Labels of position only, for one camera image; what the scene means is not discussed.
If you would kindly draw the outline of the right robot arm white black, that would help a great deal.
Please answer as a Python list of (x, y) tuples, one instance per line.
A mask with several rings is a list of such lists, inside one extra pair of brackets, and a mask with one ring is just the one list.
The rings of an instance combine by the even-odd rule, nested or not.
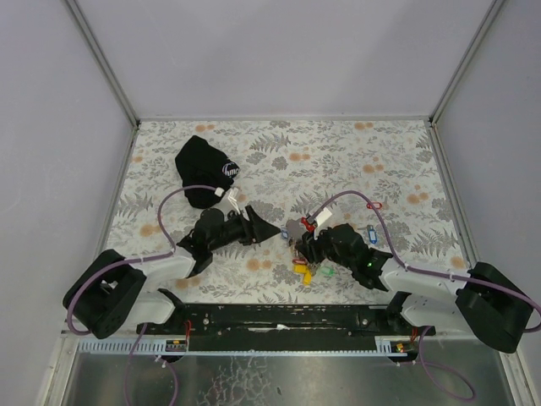
[(463, 274), (402, 266), (348, 224), (305, 232), (295, 248), (309, 264), (334, 262), (363, 287), (394, 293), (395, 311), (410, 325), (471, 332), (503, 353), (516, 351), (533, 313), (524, 292), (488, 263)]

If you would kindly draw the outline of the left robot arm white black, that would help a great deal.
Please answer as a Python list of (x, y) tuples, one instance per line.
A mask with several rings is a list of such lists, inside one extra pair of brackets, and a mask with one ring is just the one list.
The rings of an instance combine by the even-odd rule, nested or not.
[(163, 324), (175, 310), (174, 296), (160, 286), (194, 277), (212, 262), (213, 252), (232, 243), (260, 244), (281, 232), (252, 206), (243, 211), (204, 210), (190, 232), (167, 254), (127, 259), (101, 252), (63, 297), (63, 307), (98, 339), (123, 326)]

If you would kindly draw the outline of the key bunch with coloured tags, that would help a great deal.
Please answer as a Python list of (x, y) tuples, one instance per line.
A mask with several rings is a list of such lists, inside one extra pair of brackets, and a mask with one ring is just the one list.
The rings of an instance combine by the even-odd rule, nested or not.
[(303, 285), (310, 285), (321, 267), (323, 267), (323, 274), (326, 276), (334, 273), (332, 267), (325, 265), (323, 261), (316, 262), (307, 257), (308, 249), (303, 245), (303, 236), (306, 233), (312, 235), (315, 229), (316, 224), (310, 223), (306, 217), (289, 219), (281, 228), (281, 236), (287, 241), (287, 246), (292, 252), (293, 272), (303, 277)]

